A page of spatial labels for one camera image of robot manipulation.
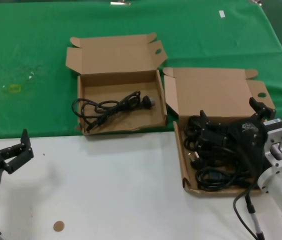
brown dot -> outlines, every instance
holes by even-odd
[[[65,224],[63,221],[57,221],[54,225],[53,225],[53,229],[56,232],[61,232],[63,229],[65,228]]]

black wire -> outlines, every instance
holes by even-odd
[[[212,126],[210,123],[206,124],[205,128],[210,128],[210,131],[217,132],[219,136],[224,134],[223,128],[218,128],[216,125],[213,125],[212,127],[210,126]],[[242,166],[242,160],[244,159],[245,162],[249,161],[246,159],[244,152],[237,147],[233,150],[225,146],[213,144],[207,141],[207,139],[203,139],[200,116],[192,116],[189,118],[189,121],[184,128],[184,134],[184,147],[189,151],[197,152],[199,158],[196,161],[201,161],[199,166],[203,166],[201,169],[197,169],[195,173],[198,188],[209,192],[219,191],[233,185],[246,188],[233,200],[233,209],[246,230],[253,236],[254,239],[259,240],[258,236],[253,233],[240,216],[237,209],[237,201],[243,196],[249,196],[250,191],[257,187],[258,178],[262,173],[264,165],[264,157],[261,158],[259,166],[251,167],[249,171],[243,171],[243,168],[245,167]],[[235,172],[229,173],[212,168],[227,165],[235,166]],[[246,178],[251,177],[253,177],[252,183],[245,181]]]
[[[126,96],[121,101],[108,100],[102,101],[100,103],[94,102],[85,98],[78,98],[72,103],[72,111],[79,118],[82,118],[88,125],[87,131],[90,131],[95,126],[100,126],[104,124],[109,117],[117,114],[121,111],[133,111],[141,106],[140,91],[135,91],[132,94]],[[81,109],[76,111],[75,106],[77,103],[83,102]],[[95,113],[99,115],[85,115],[86,106],[94,106]]]
[[[237,209],[237,201],[242,198],[243,196],[249,195],[250,191],[255,188],[257,186],[258,183],[258,178],[262,173],[262,169],[263,169],[263,165],[264,165],[264,157],[261,158],[261,163],[258,166],[258,169],[251,169],[251,172],[254,175],[254,181],[251,183],[251,185],[242,193],[240,193],[238,196],[235,197],[235,199],[233,200],[233,209],[234,212],[237,216],[237,218],[240,220],[240,222],[242,223],[242,225],[245,227],[245,229],[254,237],[255,240],[259,240],[259,238],[252,232],[252,230],[248,227],[248,225],[243,221],[242,217],[240,216],[238,209]]]
[[[243,171],[238,154],[228,147],[217,145],[210,142],[208,139],[202,138],[202,127],[200,124],[201,117],[194,115],[188,120],[184,128],[186,138],[183,145],[186,149],[192,152],[197,152],[199,155],[199,163],[191,163],[196,169],[195,179],[198,189],[215,192],[230,186],[239,186],[247,188],[250,182],[245,181],[251,175]],[[207,128],[216,131],[215,126],[209,124]],[[217,168],[233,166],[234,172],[222,171]]]

cardboard box flap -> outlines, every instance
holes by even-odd
[[[176,144],[177,146],[183,146],[183,141],[180,135],[180,132],[178,131],[178,124],[177,122],[173,122],[173,127],[174,127],[174,133],[175,133],[175,139],[176,139]],[[182,150],[178,147],[177,148],[178,156],[179,156],[179,161],[180,161],[180,170],[181,170],[181,177],[182,177],[182,186],[185,187],[191,186],[190,181],[189,181],[189,174],[187,170],[187,166],[183,164],[184,162],[184,157],[183,157],[183,152]]]
[[[200,79],[252,79],[258,76],[255,69],[208,68],[208,67],[165,67],[163,73],[170,77]]]
[[[267,107],[275,109],[275,105],[263,81],[247,80],[252,97],[257,102],[263,102]]]
[[[109,41],[113,38],[117,44]],[[83,47],[67,48],[66,66],[80,74],[129,73],[156,70],[167,59],[153,34],[105,39],[72,38],[76,46]]]
[[[150,34],[127,35],[127,36],[103,36],[103,37],[71,37],[70,42],[78,48],[88,48],[90,46],[104,45],[140,45],[149,44],[156,40],[155,32]]]

black power cable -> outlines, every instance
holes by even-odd
[[[154,99],[149,96],[144,96],[141,101],[140,94],[140,91],[135,91],[123,98],[121,101],[108,100],[100,103],[86,98],[78,98],[72,103],[72,111],[75,115],[82,118],[87,123],[86,130],[89,132],[94,127],[104,124],[109,117],[117,114],[118,112],[133,111],[140,108],[150,109],[155,105]],[[75,107],[78,102],[83,102],[83,104],[81,109],[76,111]],[[85,107],[88,105],[93,106],[95,113],[99,115],[85,115]]]
[[[237,201],[243,196],[247,196],[248,210],[254,209],[251,201],[248,201],[250,200],[249,194],[252,189],[257,187],[258,178],[262,173],[264,159],[259,166],[246,169],[246,166],[242,164],[242,158],[246,158],[246,156],[242,154],[241,150],[238,148],[235,148],[235,150],[230,149],[229,146],[225,147],[224,145],[218,145],[208,139],[204,139],[202,137],[203,129],[200,122],[200,116],[191,116],[189,118],[184,128],[185,139],[183,141],[183,145],[187,150],[196,152],[199,156],[199,158],[191,162],[191,166],[196,169],[195,179],[198,189],[214,192],[230,186],[245,188],[245,190],[233,200],[234,212],[254,239],[264,240],[262,231],[257,229],[257,234],[255,235],[243,221],[237,209]],[[217,130],[213,125],[211,126],[209,130],[213,132],[219,131],[217,137],[228,137],[226,133]],[[217,169],[218,167],[224,166],[232,166],[235,168],[235,171],[227,172]],[[246,180],[252,177],[253,182]]]
[[[249,172],[241,166],[238,154],[225,146],[215,144],[208,139],[202,138],[202,127],[200,116],[191,116],[184,128],[186,138],[183,141],[184,147],[196,152],[198,159],[191,162],[196,169],[195,179],[198,189],[215,192],[230,186],[247,188],[251,178]],[[219,167],[232,166],[233,172],[223,171]]]
[[[254,177],[254,180],[253,182],[250,184],[250,186],[245,189],[245,191],[243,191],[242,193],[240,193],[238,196],[235,197],[235,199],[233,200],[233,209],[234,209],[234,212],[237,216],[237,218],[240,220],[240,222],[242,223],[242,225],[245,227],[245,229],[253,236],[253,238],[255,240],[264,240],[264,235],[263,235],[263,232],[259,233],[257,232],[257,234],[255,235],[253,233],[253,231],[247,226],[247,224],[243,221],[242,217],[240,216],[239,212],[238,212],[238,209],[237,209],[237,201],[242,198],[243,196],[246,196],[245,198],[245,201],[247,203],[247,209],[248,209],[248,212],[250,211],[250,208],[251,206],[248,206],[251,203],[251,200],[249,201],[250,199],[250,192],[252,189],[254,189],[257,184],[258,184],[258,178],[259,176],[261,175],[262,173],[262,170],[263,170],[263,165],[264,165],[264,158],[262,158],[259,166],[256,166],[255,168],[251,168],[250,169],[250,172],[252,174],[252,176]]]
[[[261,231],[258,219],[257,219],[257,217],[255,215],[256,210],[255,210],[255,207],[253,206],[253,204],[251,202],[251,198],[250,198],[250,194],[249,193],[247,195],[245,195],[245,202],[246,202],[247,211],[251,215],[252,221],[254,223],[257,238],[259,240],[265,240],[265,236],[264,236],[263,232]]]

white label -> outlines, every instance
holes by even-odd
[[[275,123],[278,123],[278,122],[281,122],[281,120],[279,118],[273,119],[273,120],[270,120],[270,121],[265,121],[263,124],[267,126],[267,125],[275,124]]]
[[[226,17],[225,12],[223,10],[220,10],[219,14],[220,14],[221,18],[225,18]]]

